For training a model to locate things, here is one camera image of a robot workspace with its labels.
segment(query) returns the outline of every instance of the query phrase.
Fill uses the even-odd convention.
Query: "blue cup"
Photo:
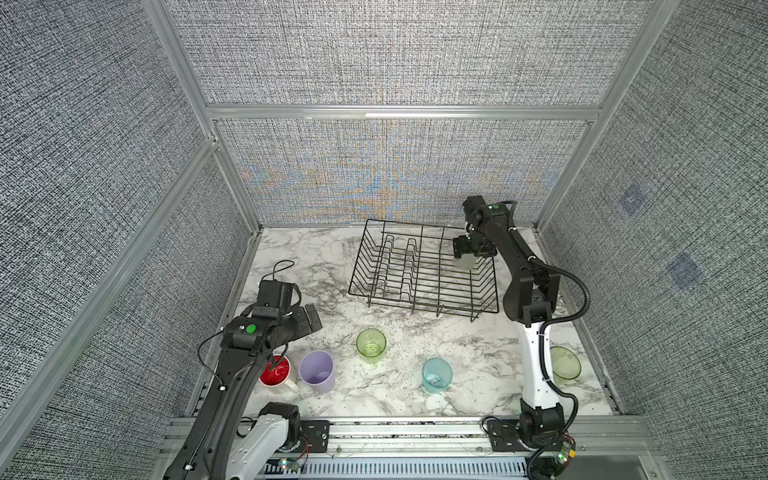
[[[429,359],[422,368],[422,384],[429,393],[440,393],[453,380],[453,370],[443,359]]]

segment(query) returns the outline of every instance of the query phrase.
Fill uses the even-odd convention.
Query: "blue square patch on wall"
[[[688,253],[680,253],[667,265],[667,273],[679,289],[690,288],[701,281],[703,273]]]
[[[619,199],[619,205],[630,215],[635,215],[645,203],[646,197],[640,190],[640,186],[632,184]]]

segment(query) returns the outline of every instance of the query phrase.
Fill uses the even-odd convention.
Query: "textured wall panel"
[[[4,2],[0,415],[202,134],[141,2]]]
[[[263,222],[369,217],[463,224],[470,194],[519,200],[532,222],[581,121],[226,120],[219,126]]]
[[[678,480],[765,478],[768,6],[684,0],[545,232]]]
[[[169,0],[214,103],[598,104],[651,0]]]
[[[56,392],[3,480],[148,478],[187,407],[250,235],[214,159]]]

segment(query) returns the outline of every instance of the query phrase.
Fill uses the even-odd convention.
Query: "red and white mug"
[[[278,359],[280,359],[280,356],[275,355],[272,362],[276,362]],[[299,392],[299,387],[296,386],[296,370],[291,365],[288,357],[283,357],[283,360],[272,371],[269,368],[264,369],[258,383],[260,388],[277,395],[296,394]]]

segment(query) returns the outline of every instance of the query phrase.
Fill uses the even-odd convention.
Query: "enclosure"
[[[478,425],[519,415],[524,379],[507,266],[452,263],[471,195],[516,201],[534,255],[592,291],[551,331],[581,361],[562,478],[765,478],[765,2],[10,0],[0,18],[3,480],[162,478],[211,385],[196,349],[282,259],[323,321],[287,358],[337,368],[331,393],[287,400],[333,426],[339,455],[308,455],[307,478],[395,457],[518,476]],[[580,302],[564,281],[555,313]],[[369,326],[374,366],[353,346]],[[431,356],[453,367],[437,395]]]

